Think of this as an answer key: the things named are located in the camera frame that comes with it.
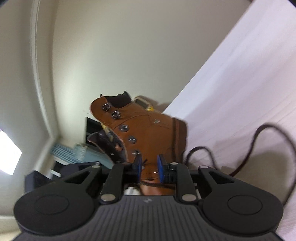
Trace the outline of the brown leather boot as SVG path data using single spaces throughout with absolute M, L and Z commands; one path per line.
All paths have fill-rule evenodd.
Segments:
M 139 189 L 143 195 L 174 194 L 173 185 L 161 185 L 157 157 L 162 154 L 167 163 L 183 161 L 187 138 L 184 121 L 144 109 L 127 92 L 101 95 L 90 104 L 90 112 L 99 127 L 87 139 L 112 162 L 132 163 L 136 155 L 142 156 Z

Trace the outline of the dark brown shoelace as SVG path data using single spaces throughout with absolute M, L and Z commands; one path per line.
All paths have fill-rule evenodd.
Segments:
M 184 161 L 208 165 L 295 204 L 295 125 L 190 126 Z

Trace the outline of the blue curtain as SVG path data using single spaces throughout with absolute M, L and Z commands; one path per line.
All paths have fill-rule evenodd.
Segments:
M 62 162 L 65 165 L 99 162 L 109 169 L 111 169 L 114 165 L 110 157 L 105 152 L 93 146 L 83 144 L 76 144 L 71 148 L 60 143 L 56 143 L 51 149 L 51 154 L 57 161 Z

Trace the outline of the black television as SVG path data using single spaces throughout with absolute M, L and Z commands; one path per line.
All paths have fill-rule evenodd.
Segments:
M 88 136 L 92 133 L 99 132 L 102 130 L 101 123 L 93 120 L 91 118 L 86 118 L 86 128 L 85 128 L 85 143 L 87 145 L 94 146 L 91 142 L 88 141 Z

